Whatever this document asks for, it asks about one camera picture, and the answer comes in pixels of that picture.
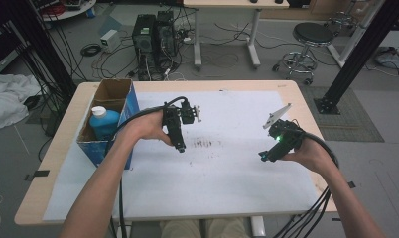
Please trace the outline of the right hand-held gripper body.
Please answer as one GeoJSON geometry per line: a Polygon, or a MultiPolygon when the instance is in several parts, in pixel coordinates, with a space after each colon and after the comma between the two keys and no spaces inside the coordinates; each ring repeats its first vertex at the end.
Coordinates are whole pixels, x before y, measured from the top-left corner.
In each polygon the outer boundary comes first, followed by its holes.
{"type": "Polygon", "coordinates": [[[264,129],[268,130],[268,135],[277,141],[276,145],[270,149],[272,152],[272,161],[281,160],[291,150],[299,148],[305,131],[293,121],[283,120],[282,116],[292,107],[288,103],[283,108],[271,113],[264,129]]]}

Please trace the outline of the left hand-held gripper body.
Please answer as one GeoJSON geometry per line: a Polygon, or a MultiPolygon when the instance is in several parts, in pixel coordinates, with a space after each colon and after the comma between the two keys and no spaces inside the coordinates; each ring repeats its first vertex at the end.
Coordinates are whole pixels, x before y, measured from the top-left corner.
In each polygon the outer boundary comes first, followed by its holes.
{"type": "Polygon", "coordinates": [[[195,120],[200,122],[200,108],[191,106],[186,97],[177,97],[164,104],[162,125],[167,128],[173,146],[185,144],[181,125],[193,124],[195,120]]]}

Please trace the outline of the blue cardboard box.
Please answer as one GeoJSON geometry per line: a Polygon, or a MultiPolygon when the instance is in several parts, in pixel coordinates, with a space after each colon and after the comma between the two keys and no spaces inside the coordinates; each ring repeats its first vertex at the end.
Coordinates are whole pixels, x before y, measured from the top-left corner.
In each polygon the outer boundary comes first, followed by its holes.
{"type": "Polygon", "coordinates": [[[114,142],[116,130],[108,140],[97,140],[93,129],[89,125],[91,108],[103,106],[106,109],[114,110],[120,114],[117,128],[129,117],[140,111],[136,92],[131,79],[104,79],[96,89],[93,99],[90,102],[85,118],[83,119],[82,129],[80,130],[76,142],[98,167],[105,157],[107,146],[114,142]]]}

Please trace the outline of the blue bottle with white cap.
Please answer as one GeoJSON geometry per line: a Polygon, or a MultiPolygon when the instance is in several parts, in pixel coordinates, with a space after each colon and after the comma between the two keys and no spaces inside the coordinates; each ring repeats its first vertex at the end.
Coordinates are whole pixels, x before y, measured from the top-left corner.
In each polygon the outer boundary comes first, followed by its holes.
{"type": "Polygon", "coordinates": [[[119,118],[120,114],[114,110],[103,106],[92,107],[89,125],[94,131],[95,138],[100,141],[108,140],[117,128],[119,118]]]}

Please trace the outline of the person's left hand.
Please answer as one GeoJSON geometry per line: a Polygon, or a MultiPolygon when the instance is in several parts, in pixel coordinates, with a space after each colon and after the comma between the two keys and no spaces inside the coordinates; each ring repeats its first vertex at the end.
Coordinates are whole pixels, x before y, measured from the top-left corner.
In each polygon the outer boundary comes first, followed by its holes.
{"type": "Polygon", "coordinates": [[[171,139],[163,131],[163,112],[157,111],[130,121],[119,133],[116,142],[133,147],[139,140],[160,140],[172,146],[171,139]]]}

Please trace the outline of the person's right hand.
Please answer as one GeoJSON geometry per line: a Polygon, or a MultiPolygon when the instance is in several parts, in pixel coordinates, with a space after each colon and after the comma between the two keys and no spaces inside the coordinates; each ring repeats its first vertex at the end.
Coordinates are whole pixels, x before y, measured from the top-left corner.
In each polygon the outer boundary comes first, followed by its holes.
{"type": "Polygon", "coordinates": [[[321,176],[335,167],[328,152],[320,144],[309,138],[305,138],[300,148],[285,155],[283,160],[299,163],[321,176]]]}

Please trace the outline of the white paper sheet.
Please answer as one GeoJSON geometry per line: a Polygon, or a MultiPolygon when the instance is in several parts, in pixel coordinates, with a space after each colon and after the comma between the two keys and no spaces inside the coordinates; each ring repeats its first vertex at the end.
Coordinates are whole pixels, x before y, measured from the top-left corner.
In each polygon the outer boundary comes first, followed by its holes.
{"type": "Polygon", "coordinates": [[[141,140],[123,172],[123,194],[112,215],[161,220],[295,213],[310,208],[317,192],[307,169],[293,162],[264,162],[272,148],[263,125],[283,107],[276,91],[194,91],[200,120],[183,127],[184,152],[141,140]]]}

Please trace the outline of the grey floor mat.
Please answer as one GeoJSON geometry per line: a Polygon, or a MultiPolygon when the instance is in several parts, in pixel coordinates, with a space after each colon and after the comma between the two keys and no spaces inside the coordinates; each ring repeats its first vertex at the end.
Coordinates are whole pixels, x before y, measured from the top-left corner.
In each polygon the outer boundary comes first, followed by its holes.
{"type": "Polygon", "coordinates": [[[383,143],[384,139],[361,105],[355,93],[348,89],[337,105],[338,113],[322,114],[316,99],[328,91],[326,87],[301,86],[300,90],[323,135],[328,141],[383,143]]]}

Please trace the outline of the white table leg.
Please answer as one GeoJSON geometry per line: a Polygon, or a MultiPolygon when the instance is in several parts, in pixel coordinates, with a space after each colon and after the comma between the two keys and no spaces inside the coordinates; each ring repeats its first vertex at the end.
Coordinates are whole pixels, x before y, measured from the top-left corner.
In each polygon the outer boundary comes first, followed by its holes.
{"type": "Polygon", "coordinates": [[[253,238],[266,238],[264,219],[262,216],[251,216],[250,223],[253,238]]]}

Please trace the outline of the person's right leg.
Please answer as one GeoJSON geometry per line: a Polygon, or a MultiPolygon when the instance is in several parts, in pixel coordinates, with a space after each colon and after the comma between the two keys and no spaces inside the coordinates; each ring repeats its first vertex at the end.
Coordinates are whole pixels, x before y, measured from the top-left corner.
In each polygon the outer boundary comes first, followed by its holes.
{"type": "Polygon", "coordinates": [[[250,238],[244,226],[244,219],[214,218],[206,223],[207,238],[250,238]]]}

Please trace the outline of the person's leg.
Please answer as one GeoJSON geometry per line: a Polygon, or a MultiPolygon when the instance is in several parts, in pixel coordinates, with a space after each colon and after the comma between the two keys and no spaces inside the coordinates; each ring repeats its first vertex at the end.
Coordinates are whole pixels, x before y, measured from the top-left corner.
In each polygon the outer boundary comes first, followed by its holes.
{"type": "Polygon", "coordinates": [[[197,220],[168,220],[160,222],[161,238],[201,238],[197,220]]]}
{"type": "Polygon", "coordinates": [[[250,238],[244,226],[244,219],[214,218],[206,223],[207,238],[250,238]]]}

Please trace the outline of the person's left leg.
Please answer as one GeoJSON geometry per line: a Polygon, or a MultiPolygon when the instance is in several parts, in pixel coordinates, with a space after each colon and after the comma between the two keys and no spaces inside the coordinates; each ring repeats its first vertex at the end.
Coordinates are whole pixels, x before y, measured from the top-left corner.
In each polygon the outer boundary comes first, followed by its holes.
{"type": "Polygon", "coordinates": [[[197,220],[168,220],[160,222],[161,238],[201,238],[197,220]]]}

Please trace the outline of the black computer tower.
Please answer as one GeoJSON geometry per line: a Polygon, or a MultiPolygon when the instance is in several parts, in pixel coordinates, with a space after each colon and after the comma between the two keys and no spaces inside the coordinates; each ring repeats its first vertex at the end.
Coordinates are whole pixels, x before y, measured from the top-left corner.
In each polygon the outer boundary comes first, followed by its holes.
{"type": "Polygon", "coordinates": [[[156,28],[161,50],[170,56],[174,56],[176,54],[174,12],[159,11],[156,19],[156,28]]]}
{"type": "Polygon", "coordinates": [[[154,53],[156,51],[155,37],[156,16],[152,14],[140,14],[132,32],[134,47],[139,53],[154,53]]]}

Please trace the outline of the small white device box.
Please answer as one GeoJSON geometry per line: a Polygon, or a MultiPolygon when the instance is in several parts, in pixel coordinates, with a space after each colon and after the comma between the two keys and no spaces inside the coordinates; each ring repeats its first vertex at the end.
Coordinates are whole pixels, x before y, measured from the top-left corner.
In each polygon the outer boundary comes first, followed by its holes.
{"type": "Polygon", "coordinates": [[[109,30],[100,38],[100,41],[102,43],[103,49],[107,53],[112,53],[121,44],[119,34],[116,30],[109,30]]]}

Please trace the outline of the black round stool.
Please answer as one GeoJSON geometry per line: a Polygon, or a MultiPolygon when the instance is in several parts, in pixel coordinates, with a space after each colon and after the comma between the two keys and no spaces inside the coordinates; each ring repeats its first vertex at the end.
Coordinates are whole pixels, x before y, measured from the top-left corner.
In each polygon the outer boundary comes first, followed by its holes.
{"type": "Polygon", "coordinates": [[[278,71],[280,66],[288,70],[288,76],[293,73],[307,74],[305,85],[311,85],[314,79],[314,71],[318,66],[316,59],[309,55],[311,47],[319,48],[330,45],[334,34],[328,28],[317,23],[305,22],[296,25],[293,29],[293,37],[303,45],[299,52],[289,52],[273,65],[272,70],[278,71]]]}

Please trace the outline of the white-legged desk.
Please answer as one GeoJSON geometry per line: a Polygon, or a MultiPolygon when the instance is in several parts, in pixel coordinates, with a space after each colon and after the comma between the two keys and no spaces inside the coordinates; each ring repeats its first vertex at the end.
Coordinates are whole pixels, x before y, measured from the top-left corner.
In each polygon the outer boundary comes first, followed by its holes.
{"type": "Polygon", "coordinates": [[[183,0],[183,4],[185,7],[192,8],[195,11],[194,67],[197,70],[200,70],[202,66],[200,20],[205,16],[206,12],[217,13],[219,10],[232,10],[237,13],[241,11],[251,12],[252,16],[249,21],[252,27],[246,47],[249,51],[252,65],[257,68],[261,65],[261,62],[255,48],[255,39],[261,12],[264,9],[279,10],[290,7],[287,0],[183,0]]]}

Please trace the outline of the round white table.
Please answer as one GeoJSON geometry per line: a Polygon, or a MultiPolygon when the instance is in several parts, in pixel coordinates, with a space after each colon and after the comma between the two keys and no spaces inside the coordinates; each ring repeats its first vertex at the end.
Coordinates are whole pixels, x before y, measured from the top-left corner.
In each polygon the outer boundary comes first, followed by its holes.
{"type": "Polygon", "coordinates": [[[47,5],[39,13],[45,22],[64,20],[84,14],[87,18],[95,17],[94,5],[96,0],[77,0],[79,6],[68,6],[62,1],[47,5]]]}

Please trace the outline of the white crumpled cloth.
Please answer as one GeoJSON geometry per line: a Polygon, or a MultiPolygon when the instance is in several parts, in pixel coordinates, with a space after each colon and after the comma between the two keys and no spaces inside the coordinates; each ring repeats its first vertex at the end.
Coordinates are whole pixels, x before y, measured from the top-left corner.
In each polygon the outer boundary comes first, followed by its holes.
{"type": "Polygon", "coordinates": [[[41,86],[32,75],[0,74],[0,129],[27,117],[25,101],[40,94],[41,86]]]}

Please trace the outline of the white metal stand frame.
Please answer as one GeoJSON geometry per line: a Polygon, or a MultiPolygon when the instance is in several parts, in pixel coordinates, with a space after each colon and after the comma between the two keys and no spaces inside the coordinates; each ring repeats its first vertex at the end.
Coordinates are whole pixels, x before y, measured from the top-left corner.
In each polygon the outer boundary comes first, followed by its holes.
{"type": "Polygon", "coordinates": [[[350,0],[349,6],[343,12],[337,12],[333,17],[327,20],[327,25],[339,25],[340,29],[344,27],[352,26],[354,32],[345,44],[342,52],[340,53],[333,44],[328,45],[328,50],[333,56],[336,63],[343,67],[346,60],[361,40],[363,34],[366,32],[375,15],[379,12],[383,2],[385,0],[350,0]],[[358,2],[365,2],[368,5],[368,11],[361,21],[358,21],[356,17],[353,17],[351,12],[358,2]]]}

